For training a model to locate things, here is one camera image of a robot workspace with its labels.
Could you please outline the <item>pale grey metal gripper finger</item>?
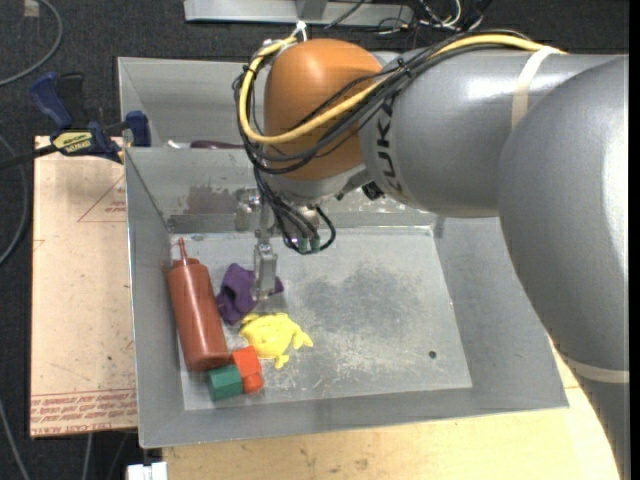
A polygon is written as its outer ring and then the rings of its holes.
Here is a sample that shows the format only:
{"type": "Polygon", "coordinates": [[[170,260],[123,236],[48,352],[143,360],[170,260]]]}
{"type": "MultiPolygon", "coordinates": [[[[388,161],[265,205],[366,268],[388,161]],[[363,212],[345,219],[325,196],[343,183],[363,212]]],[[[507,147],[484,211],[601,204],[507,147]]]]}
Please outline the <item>pale grey metal gripper finger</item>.
{"type": "Polygon", "coordinates": [[[259,243],[254,249],[253,294],[264,300],[276,292],[278,256],[269,243],[259,243]]]}

